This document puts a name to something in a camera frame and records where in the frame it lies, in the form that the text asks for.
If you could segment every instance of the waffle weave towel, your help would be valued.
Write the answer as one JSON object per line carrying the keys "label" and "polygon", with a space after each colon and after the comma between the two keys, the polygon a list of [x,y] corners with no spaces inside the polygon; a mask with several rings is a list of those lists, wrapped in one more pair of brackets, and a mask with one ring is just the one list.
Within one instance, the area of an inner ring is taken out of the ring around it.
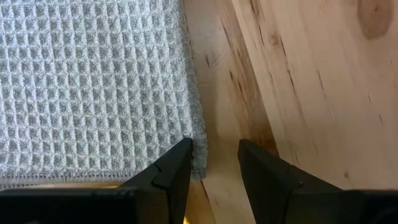
{"label": "waffle weave towel", "polygon": [[206,136],[180,0],[0,1],[0,185],[124,181]]}

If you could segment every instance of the wood knot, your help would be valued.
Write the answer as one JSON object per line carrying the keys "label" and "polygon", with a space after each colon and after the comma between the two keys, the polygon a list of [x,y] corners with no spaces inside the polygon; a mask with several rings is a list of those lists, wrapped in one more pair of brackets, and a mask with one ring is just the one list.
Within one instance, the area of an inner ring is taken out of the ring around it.
{"label": "wood knot", "polygon": [[367,39],[384,36],[393,16],[392,0],[358,0],[358,19]]}

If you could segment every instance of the microfiber cloth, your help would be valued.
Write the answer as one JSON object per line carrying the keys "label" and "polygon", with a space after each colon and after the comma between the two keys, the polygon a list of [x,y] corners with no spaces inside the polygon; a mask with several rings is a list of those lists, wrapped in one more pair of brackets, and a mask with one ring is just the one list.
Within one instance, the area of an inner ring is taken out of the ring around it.
{"label": "microfiber cloth", "polygon": [[180,0],[0,1],[0,185],[122,182],[206,135]]}

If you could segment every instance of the gray towel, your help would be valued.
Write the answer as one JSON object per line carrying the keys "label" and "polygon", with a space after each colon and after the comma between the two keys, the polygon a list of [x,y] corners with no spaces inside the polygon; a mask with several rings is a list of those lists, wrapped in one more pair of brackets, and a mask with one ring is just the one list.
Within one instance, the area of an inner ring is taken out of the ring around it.
{"label": "gray towel", "polygon": [[180,0],[0,2],[0,185],[124,181],[206,136]]}

